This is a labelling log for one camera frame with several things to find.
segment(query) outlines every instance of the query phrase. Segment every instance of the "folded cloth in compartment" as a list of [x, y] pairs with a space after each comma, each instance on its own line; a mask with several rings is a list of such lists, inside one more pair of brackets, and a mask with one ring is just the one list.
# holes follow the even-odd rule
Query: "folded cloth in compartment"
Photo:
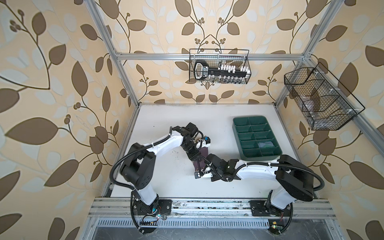
[[268, 141], [268, 142], [258, 142], [257, 145], [259, 145], [259, 148], [274, 147], [274, 145], [273, 145], [273, 143], [271, 141]]

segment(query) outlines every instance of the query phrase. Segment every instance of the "wire basket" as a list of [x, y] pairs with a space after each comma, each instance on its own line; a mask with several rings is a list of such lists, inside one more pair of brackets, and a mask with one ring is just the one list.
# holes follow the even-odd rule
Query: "wire basket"
[[[312, 130], [339, 130], [365, 107], [329, 70], [326, 72], [332, 74], [339, 87], [328, 82], [323, 71], [326, 67], [319, 64], [285, 74], [284, 84]], [[349, 97], [360, 106], [349, 104]]]
[[189, 81], [247, 84], [252, 74], [248, 53], [237, 49], [190, 49]]

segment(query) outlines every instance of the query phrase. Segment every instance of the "wallpapered wall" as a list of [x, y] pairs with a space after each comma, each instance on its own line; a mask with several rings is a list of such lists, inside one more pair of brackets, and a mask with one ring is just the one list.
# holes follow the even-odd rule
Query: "wallpapered wall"
[[73, 240], [133, 106], [81, 1], [0, 0], [0, 23], [0, 239]]
[[124, 62], [143, 103], [272, 103], [284, 86], [284, 74], [294, 67], [292, 61], [250, 61], [250, 66], [248, 84], [220, 84], [188, 80], [186, 62]]
[[96, 0], [117, 51], [301, 53], [327, 0]]
[[[384, 2], [345, 1], [314, 59], [340, 77], [367, 107], [364, 116], [383, 124]], [[351, 240], [384, 239], [384, 158], [353, 122], [338, 131], [309, 131], [289, 96], [280, 106], [301, 159], [326, 180], [319, 195], [330, 200]]]

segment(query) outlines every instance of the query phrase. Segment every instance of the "black rack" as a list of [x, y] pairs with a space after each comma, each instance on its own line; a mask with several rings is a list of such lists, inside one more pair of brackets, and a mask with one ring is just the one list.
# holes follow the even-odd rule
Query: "black rack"
[[[312, 130], [339, 130], [365, 107], [333, 73], [319, 64], [285, 74], [284, 84]], [[326, 73], [338, 81], [338, 87], [328, 82], [324, 77]], [[354, 100], [359, 105], [358, 109], [347, 99]]]
[[252, 74], [248, 53], [238, 49], [190, 49], [189, 81], [247, 84]]

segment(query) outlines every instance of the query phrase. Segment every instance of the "green organizer box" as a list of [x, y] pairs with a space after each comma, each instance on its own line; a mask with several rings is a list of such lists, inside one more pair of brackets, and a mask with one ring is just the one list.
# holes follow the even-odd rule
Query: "green organizer box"
[[244, 161], [269, 161], [283, 154], [264, 116], [234, 118], [233, 132]]

